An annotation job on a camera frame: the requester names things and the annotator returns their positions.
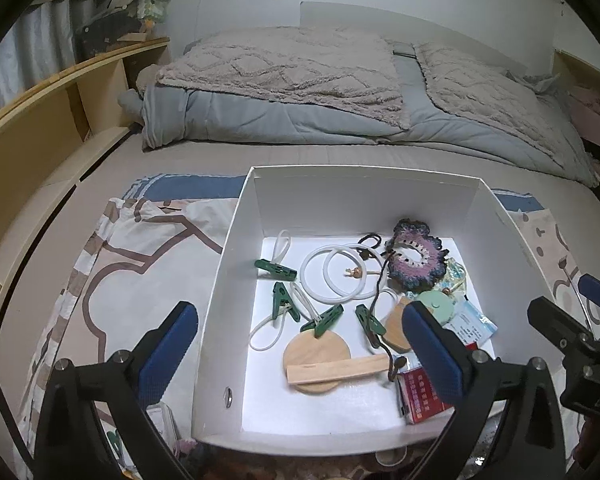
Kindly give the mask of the pink clothes pile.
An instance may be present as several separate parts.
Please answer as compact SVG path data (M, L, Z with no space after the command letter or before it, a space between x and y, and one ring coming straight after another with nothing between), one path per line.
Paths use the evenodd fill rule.
M570 117L584 140L600 146L600 94L589 88L569 91Z

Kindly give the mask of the grey folded duvet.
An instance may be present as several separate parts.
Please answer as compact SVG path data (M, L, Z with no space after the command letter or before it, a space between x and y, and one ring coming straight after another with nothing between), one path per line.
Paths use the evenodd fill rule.
M185 140L416 144L595 186L551 76L352 28L236 29L148 67L118 101L148 150Z

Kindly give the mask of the red cigarette pack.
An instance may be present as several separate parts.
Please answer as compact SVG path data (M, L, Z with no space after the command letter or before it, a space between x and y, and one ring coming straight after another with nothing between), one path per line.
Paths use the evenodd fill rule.
M396 386L404 416L411 425L420 424L451 408L439 398L421 367L397 374Z

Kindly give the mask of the beige quilted blanket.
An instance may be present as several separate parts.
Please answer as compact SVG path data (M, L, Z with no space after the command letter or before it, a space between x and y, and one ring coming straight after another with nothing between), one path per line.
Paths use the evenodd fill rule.
M393 50L350 27L260 27L218 32L158 70L158 84L311 104L403 127Z
M507 133L562 169L582 164L582 146L553 93L536 92L508 70L444 44L415 44L414 51L440 110Z

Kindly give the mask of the mint round case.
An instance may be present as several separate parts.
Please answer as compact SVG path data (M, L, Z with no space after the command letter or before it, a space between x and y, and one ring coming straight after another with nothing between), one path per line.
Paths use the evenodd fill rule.
M445 325L454 315L454 300L438 290L421 292L416 300L421 302L440 325Z

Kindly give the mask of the wooden block stick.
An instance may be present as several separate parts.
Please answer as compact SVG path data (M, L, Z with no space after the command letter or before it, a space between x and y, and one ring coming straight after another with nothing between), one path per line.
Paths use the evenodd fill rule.
M286 369L286 377L289 385L304 386L363 378L386 372L388 369L388 356L376 354L364 358L289 365Z

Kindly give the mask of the clear plastic case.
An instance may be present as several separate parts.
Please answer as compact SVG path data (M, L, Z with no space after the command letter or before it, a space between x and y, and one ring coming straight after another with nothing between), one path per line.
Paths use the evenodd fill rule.
M166 442L166 446L170 448L170 451L174 455L178 455L180 434L178 433L178 426L176 426L171 409L165 403L159 402L149 405L146 408L146 414L154 424L162 440Z

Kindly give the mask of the dark storage bag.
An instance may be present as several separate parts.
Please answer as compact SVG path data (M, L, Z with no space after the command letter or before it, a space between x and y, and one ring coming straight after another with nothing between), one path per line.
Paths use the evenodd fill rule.
M76 58L82 62L116 47L129 32L140 32L143 22L128 9L106 10L81 25L74 33Z

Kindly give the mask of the beige quilted blanket right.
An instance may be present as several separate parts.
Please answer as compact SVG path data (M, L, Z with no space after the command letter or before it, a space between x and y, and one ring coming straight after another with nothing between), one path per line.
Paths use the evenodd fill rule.
M507 133L562 169L582 164L582 146L553 93L536 92L508 70L444 44L415 44L414 51L440 110Z

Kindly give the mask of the grey curtain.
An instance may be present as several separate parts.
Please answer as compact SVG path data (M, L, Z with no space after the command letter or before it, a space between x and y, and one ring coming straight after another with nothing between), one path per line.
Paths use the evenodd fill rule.
M103 1L53 0L20 15L0 42L0 109L76 64L73 33Z

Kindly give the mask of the beige quilted blanket left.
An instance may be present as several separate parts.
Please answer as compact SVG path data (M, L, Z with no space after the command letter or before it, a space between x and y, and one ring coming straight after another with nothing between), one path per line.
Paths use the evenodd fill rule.
M158 70L158 84L311 104L403 127L393 50L350 27L260 27L218 32Z

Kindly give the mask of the wooden side shelf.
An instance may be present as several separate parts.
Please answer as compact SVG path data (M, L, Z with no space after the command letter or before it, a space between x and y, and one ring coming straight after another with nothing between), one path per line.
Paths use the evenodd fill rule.
M0 110L0 293L70 188L129 131L117 97L159 61L166 38L70 66Z

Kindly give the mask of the cartoon patterned blanket mat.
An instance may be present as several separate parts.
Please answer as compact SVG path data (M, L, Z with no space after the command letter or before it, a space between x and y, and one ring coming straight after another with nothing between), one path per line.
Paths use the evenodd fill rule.
M159 402L197 448L248 456L332 457L437 437L451 408L417 425L396 375L422 368L402 328L420 292L388 278L386 243L401 220L428 224L449 251L433 289L454 300L445 325L463 344L512 364L538 356L555 392L562 355L528 321L546 297L579 321L595 307L554 218L508 209L483 180L364 166L254 167L218 200L110 200L57 303L24 425L35 447L57 361L99 364L133 350L181 301L198 332ZM283 282L300 311L272 320ZM385 354L386 372L292 386L289 365Z

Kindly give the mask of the green clothes peg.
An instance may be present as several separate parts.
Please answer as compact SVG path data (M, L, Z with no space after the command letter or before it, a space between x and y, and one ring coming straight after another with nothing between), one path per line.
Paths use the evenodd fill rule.
M283 282L275 282L272 291L272 320L275 321L281 315L289 313L294 322L300 321L301 315L294 300Z

